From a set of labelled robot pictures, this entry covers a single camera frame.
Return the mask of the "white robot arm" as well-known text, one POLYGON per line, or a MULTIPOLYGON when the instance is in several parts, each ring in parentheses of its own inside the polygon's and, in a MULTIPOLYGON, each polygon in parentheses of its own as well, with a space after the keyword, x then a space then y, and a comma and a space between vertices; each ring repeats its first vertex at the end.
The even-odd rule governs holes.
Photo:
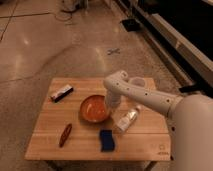
POLYGON ((103 85, 108 108, 117 108, 125 96, 172 119, 171 171, 213 171, 213 98, 183 97, 137 86, 124 70, 107 76, 103 85))

